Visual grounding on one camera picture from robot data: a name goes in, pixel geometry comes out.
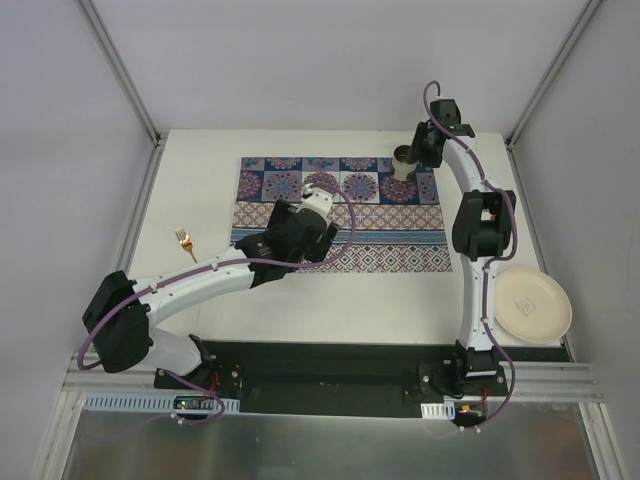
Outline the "cream plate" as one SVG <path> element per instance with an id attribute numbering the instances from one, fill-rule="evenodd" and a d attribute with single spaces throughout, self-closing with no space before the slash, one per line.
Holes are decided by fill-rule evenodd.
<path id="1" fill-rule="evenodd" d="M 550 276 L 518 267 L 498 274 L 494 316 L 512 336 L 532 344 L 559 341 L 570 329 L 572 305 Z"/>

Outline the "metal cup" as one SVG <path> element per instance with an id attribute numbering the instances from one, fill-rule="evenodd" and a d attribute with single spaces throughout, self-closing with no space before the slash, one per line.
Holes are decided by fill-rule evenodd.
<path id="1" fill-rule="evenodd" d="M 415 176 L 417 162 L 409 157 L 411 147 L 400 145 L 394 149 L 391 173 L 395 180 L 407 182 Z"/>

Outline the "patterned cloth placemat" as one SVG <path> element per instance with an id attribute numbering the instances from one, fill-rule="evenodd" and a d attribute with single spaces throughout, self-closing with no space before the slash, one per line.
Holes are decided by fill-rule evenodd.
<path id="1" fill-rule="evenodd" d="M 404 182 L 388 157 L 244 157 L 240 161 L 230 239 L 267 226 L 275 203 L 300 204 L 302 188 L 339 188 L 330 218 L 339 232 L 329 253 L 349 250 L 323 266 L 327 273 L 447 273 L 452 269 L 436 177 L 419 166 Z"/>

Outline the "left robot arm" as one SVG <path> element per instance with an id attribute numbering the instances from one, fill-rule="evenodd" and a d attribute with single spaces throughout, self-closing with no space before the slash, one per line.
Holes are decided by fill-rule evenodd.
<path id="1" fill-rule="evenodd" d="M 338 232 L 328 219 L 331 207 L 331 195 L 321 192 L 298 206 L 279 200 L 264 231 L 191 269 L 145 280 L 123 271 L 107 275 L 82 316 L 98 366 L 120 373 L 147 364 L 175 373 L 188 388 L 204 387 L 212 367 L 201 341 L 161 323 L 215 297 L 278 281 L 302 261 L 322 262 Z"/>

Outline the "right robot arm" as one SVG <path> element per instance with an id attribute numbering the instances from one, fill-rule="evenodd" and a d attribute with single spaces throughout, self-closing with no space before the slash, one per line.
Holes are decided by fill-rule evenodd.
<path id="1" fill-rule="evenodd" d="M 462 122 L 453 99 L 426 101 L 428 120 L 418 124 L 409 158 L 436 169 L 445 164 L 462 197 L 451 242 L 463 273 L 463 316 L 452 359 L 431 376 L 456 396 L 473 394 L 499 374 L 494 333 L 497 267 L 517 250 L 515 194 L 497 187 L 484 169 L 475 133 Z"/>

